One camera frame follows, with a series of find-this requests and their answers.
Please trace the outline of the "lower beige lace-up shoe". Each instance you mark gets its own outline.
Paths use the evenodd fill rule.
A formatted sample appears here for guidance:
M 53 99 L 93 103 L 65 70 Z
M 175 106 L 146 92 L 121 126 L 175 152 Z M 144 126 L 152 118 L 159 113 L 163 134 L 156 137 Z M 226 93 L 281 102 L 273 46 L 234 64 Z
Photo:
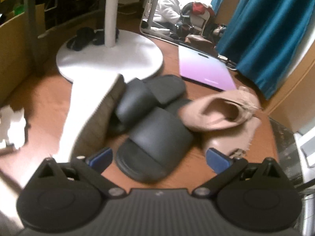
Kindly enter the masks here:
M 244 158 L 260 124 L 260 119 L 253 116 L 236 127 L 204 133 L 201 145 L 203 152 L 214 148 L 230 158 Z

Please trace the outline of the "person in white jacket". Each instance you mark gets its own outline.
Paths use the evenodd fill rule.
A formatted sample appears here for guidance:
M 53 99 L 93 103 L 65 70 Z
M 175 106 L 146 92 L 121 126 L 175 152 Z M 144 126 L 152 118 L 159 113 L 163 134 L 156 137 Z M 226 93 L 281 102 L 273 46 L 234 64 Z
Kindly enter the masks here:
M 171 29 L 179 23 L 181 14 L 178 0 L 158 0 L 153 21 Z

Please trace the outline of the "white stand pole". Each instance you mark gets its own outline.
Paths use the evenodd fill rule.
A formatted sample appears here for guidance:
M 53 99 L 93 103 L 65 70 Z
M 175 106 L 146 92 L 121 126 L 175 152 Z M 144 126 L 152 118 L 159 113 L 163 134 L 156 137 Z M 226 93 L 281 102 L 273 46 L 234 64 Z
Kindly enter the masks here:
M 105 47 L 111 48 L 116 40 L 116 19 L 118 13 L 119 0 L 106 0 L 105 5 Z

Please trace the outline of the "leaning mirror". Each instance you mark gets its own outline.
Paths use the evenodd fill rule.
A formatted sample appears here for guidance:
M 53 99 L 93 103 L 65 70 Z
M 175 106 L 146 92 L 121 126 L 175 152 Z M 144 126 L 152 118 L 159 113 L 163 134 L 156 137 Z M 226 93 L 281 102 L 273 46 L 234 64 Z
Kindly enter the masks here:
M 147 0 L 140 23 L 143 34 L 176 44 L 204 41 L 213 30 L 222 0 Z

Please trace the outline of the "beige lace-up shoe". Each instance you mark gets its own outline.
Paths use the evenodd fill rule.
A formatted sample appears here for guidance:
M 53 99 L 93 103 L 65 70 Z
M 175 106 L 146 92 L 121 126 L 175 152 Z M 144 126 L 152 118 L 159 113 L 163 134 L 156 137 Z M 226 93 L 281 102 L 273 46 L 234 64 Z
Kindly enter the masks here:
M 244 158 L 260 124 L 260 119 L 253 116 L 236 127 L 204 133 L 201 145 L 203 152 L 214 148 L 230 158 Z
M 209 132 L 237 127 L 248 121 L 259 108 L 258 97 L 240 86 L 198 98 L 181 107 L 178 115 L 188 129 Z

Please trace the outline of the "white round stand base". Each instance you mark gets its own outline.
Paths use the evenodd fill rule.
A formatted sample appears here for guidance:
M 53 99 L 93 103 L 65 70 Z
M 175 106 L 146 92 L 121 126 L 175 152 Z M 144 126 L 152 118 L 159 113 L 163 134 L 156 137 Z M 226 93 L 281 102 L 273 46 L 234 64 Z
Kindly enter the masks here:
M 154 76 L 163 65 L 163 54 L 145 36 L 120 30 L 118 41 L 111 48 L 89 44 L 77 52 L 63 44 L 58 50 L 56 64 L 60 74 L 70 82 L 87 74 L 121 74 L 125 82 L 129 82 L 134 78 L 146 79 Z

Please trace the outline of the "dark slippers behind stand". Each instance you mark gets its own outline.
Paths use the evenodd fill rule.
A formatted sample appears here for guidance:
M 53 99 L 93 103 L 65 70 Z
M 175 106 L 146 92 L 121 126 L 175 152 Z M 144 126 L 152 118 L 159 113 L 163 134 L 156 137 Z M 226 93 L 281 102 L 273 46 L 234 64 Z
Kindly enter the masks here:
M 90 27 L 80 28 L 76 32 L 76 36 L 74 36 L 66 43 L 66 47 L 69 50 L 74 50 L 78 52 L 83 50 L 89 44 L 93 44 L 96 46 L 104 45 L 105 31 L 103 29 L 94 30 Z

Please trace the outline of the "purple white flat scale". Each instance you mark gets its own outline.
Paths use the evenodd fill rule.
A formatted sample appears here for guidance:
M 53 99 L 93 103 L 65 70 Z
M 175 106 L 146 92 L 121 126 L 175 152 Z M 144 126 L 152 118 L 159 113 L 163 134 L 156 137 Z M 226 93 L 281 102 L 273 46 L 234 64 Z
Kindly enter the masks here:
M 229 91 L 236 89 L 226 65 L 220 60 L 188 47 L 178 47 L 179 74 L 189 80 Z

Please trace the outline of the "black slide sandal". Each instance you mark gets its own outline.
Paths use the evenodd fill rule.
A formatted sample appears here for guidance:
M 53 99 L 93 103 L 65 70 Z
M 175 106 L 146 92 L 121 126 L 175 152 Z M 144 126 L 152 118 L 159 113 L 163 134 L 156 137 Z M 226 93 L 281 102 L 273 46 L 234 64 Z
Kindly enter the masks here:
M 178 166 L 194 141 L 178 116 L 179 109 L 190 102 L 178 99 L 164 109 L 156 107 L 130 131 L 115 157 L 125 175 L 137 182 L 155 183 Z
M 127 83 L 125 92 L 110 117 L 109 135 L 127 132 L 154 108 L 165 108 L 185 93 L 185 82 L 175 75 L 147 80 L 133 79 Z

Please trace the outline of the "teal curtain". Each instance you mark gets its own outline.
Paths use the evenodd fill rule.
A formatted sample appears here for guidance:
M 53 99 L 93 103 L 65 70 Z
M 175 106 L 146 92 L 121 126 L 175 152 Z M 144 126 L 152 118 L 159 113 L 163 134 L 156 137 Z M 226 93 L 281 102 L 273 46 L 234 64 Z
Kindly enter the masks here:
M 240 0 L 216 46 L 266 100 L 288 73 L 314 12 L 314 0 Z

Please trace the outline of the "white shoe brown sole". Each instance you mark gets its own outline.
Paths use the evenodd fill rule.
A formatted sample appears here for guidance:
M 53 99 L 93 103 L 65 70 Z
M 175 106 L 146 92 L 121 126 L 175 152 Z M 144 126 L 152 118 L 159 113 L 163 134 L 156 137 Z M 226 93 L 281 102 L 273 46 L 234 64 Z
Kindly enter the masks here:
M 91 156 L 105 146 L 109 120 L 126 89 L 121 74 L 80 77 L 73 81 L 70 106 L 56 162 Z

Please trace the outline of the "rear black slide sandal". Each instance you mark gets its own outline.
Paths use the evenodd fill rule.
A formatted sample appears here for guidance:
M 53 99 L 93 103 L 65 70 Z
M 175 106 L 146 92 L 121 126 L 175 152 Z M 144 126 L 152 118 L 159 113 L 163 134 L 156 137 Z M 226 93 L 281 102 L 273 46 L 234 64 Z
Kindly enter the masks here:
M 185 82 L 175 75 L 147 80 L 133 79 L 127 83 L 125 92 L 110 117 L 109 135 L 127 132 L 154 108 L 165 108 L 185 93 Z

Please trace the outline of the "front black slide sandal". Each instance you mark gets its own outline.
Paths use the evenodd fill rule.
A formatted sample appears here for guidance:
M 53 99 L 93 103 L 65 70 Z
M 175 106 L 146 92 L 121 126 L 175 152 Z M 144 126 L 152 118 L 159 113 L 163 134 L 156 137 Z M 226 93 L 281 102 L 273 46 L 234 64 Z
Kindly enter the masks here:
M 156 107 L 130 131 L 115 157 L 125 175 L 137 182 L 155 183 L 178 166 L 194 141 L 178 116 L 179 109 L 190 102 L 178 99 L 164 109 Z

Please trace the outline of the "upper beige lace-up shoe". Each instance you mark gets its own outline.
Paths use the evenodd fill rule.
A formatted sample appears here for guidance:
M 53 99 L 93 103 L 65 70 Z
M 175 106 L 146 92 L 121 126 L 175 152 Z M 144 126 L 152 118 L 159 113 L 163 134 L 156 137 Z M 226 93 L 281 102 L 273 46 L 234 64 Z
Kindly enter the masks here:
M 259 108 L 258 97 L 240 86 L 198 98 L 181 107 L 178 115 L 188 129 L 209 132 L 237 127 L 248 121 Z

